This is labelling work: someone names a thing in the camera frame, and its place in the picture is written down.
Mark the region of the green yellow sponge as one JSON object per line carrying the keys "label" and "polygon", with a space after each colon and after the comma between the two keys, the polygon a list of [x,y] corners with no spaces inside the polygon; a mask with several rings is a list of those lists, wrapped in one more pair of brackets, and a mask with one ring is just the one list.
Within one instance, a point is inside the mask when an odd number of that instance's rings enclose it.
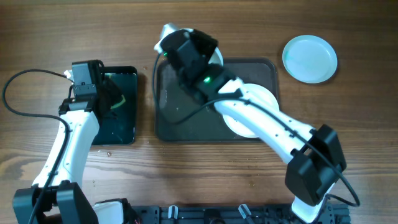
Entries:
{"label": "green yellow sponge", "polygon": [[[106,73],[105,76],[108,76],[112,79],[113,73]],[[111,109],[119,108],[126,102],[124,95],[122,95],[122,97],[123,98],[121,100],[111,100],[112,102]]]}

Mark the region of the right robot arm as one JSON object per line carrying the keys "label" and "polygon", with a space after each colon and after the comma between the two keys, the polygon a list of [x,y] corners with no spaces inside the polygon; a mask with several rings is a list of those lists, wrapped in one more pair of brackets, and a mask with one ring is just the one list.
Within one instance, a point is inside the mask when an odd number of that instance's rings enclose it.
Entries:
{"label": "right robot arm", "polygon": [[346,160],[337,133],[315,129],[273,108],[259,94],[212,58],[216,39],[196,29],[164,25],[154,47],[177,74],[180,88],[203,105],[243,124],[287,164],[285,184],[294,194],[293,213],[314,222],[334,184],[343,178]]}

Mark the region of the white plate top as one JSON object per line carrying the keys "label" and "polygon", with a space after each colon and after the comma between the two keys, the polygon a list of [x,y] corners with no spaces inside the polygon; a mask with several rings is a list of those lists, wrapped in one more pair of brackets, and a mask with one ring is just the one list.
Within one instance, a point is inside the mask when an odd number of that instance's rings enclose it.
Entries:
{"label": "white plate top", "polygon": [[212,36],[191,28],[184,28],[200,55],[209,58],[208,63],[223,65],[223,56],[218,48],[218,41]]}

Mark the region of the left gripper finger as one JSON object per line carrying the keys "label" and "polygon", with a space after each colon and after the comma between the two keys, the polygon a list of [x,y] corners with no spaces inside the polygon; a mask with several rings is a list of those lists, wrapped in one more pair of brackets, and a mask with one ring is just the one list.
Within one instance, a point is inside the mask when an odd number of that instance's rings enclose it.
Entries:
{"label": "left gripper finger", "polygon": [[102,81],[102,89],[107,94],[110,100],[121,100],[123,98],[122,91],[115,84],[115,82],[113,82],[113,80],[108,76],[105,76]]}
{"label": "left gripper finger", "polygon": [[118,115],[111,109],[111,105],[106,100],[99,102],[99,119],[118,119]]}

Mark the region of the white plate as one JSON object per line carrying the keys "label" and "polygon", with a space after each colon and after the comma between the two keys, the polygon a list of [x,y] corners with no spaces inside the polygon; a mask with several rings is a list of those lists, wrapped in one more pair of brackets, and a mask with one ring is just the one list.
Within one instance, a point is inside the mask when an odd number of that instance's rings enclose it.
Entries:
{"label": "white plate", "polygon": [[[267,88],[253,83],[245,83],[244,86],[248,90],[253,91],[256,95],[258,95],[260,99],[266,101],[275,110],[279,110],[279,103],[276,97]],[[233,119],[232,117],[226,116],[224,114],[223,119],[227,127],[229,127],[229,129],[232,130],[232,132],[234,132],[235,134],[244,138],[257,138],[257,136],[252,131],[250,131],[247,127],[245,127],[243,124]]]}
{"label": "white plate", "polygon": [[223,56],[218,48],[218,41],[212,36],[191,28],[184,28],[200,55],[209,58],[208,63],[223,65]]}

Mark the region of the light blue plate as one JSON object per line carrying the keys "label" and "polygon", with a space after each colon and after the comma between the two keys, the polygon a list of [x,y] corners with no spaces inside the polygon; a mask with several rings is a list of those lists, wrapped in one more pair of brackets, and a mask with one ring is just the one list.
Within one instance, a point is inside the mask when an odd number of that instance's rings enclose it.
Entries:
{"label": "light blue plate", "polygon": [[282,51],[282,63],[296,80],[317,84],[329,80],[337,71],[334,48],[314,35],[300,35],[288,41]]}

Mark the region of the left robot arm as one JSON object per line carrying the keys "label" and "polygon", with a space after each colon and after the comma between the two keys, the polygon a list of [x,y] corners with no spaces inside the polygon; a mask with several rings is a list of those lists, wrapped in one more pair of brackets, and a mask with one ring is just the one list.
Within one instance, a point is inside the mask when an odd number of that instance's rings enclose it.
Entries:
{"label": "left robot arm", "polygon": [[31,187],[16,191],[12,206],[19,223],[98,223],[81,190],[90,147],[101,123],[124,97],[105,75],[100,60],[74,62],[73,96],[59,106],[57,137]]}

